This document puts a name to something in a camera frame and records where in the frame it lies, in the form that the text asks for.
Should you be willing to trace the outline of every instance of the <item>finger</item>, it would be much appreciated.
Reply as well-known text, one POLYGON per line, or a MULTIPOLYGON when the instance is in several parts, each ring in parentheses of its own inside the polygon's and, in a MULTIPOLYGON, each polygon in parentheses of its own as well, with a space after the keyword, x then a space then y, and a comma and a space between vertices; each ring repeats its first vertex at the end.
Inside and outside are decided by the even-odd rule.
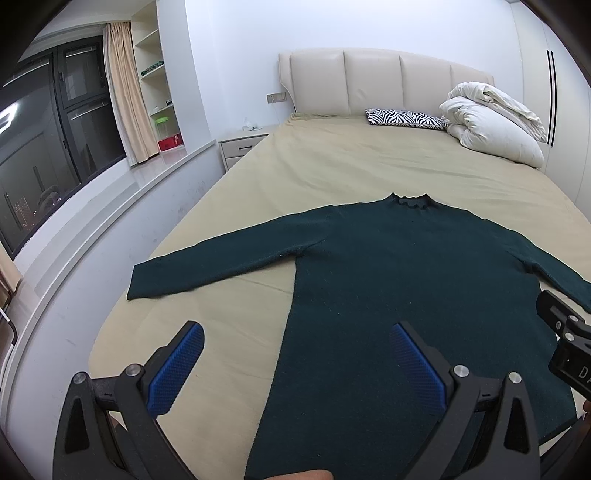
POLYGON ((333 480, 333 476, 328 470, 309 470, 308 472, 273 476, 266 480, 333 480))

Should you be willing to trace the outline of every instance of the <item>wall socket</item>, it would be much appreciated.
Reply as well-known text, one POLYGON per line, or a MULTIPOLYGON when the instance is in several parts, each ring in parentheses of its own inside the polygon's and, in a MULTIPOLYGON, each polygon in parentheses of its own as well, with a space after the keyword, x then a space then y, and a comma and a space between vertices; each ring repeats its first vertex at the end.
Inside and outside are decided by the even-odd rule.
POLYGON ((285 92, 270 93, 267 95, 267 103, 285 102, 285 100, 287 100, 285 92))

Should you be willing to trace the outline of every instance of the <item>screw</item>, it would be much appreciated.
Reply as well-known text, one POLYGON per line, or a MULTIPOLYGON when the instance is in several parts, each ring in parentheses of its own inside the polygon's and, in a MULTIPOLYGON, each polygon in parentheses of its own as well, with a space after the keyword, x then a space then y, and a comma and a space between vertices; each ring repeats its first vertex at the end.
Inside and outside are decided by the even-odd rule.
POLYGON ((511 380, 513 383, 521 383, 521 375, 517 372, 511 372, 509 374, 509 380, 511 380))
POLYGON ((78 372, 76 375, 74 375, 74 378, 72 380, 75 384, 79 385, 84 380, 86 380, 86 374, 84 372, 78 372))
POLYGON ((125 367, 125 375, 128 377, 135 377, 142 371, 142 366, 138 364, 131 364, 125 367))
POLYGON ((468 370, 468 367, 466 367, 465 365, 456 365, 455 367, 453 367, 453 372, 458 376, 458 377, 467 377, 468 374, 470 373, 470 371, 468 370))

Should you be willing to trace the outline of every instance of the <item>beige curtain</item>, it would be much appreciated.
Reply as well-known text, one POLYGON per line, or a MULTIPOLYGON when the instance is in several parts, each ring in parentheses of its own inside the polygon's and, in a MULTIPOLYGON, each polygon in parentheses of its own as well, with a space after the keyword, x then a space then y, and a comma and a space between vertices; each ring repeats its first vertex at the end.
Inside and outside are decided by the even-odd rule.
POLYGON ((12 295, 16 292, 21 279, 22 275, 17 266, 10 259, 4 247, 0 245, 0 306, 2 308, 12 300, 12 295))
POLYGON ((129 22, 110 23, 104 33, 105 67, 121 140, 128 158, 133 156, 130 164, 141 163, 156 155, 159 149, 139 89, 131 25, 129 22))

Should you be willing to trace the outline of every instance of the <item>window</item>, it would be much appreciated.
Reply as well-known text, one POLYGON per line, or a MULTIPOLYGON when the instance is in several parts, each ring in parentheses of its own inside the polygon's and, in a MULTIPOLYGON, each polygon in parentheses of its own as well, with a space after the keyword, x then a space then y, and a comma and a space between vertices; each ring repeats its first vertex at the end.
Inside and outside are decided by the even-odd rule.
POLYGON ((14 257, 94 176, 125 157, 102 38, 46 50, 0 89, 0 239, 14 257))

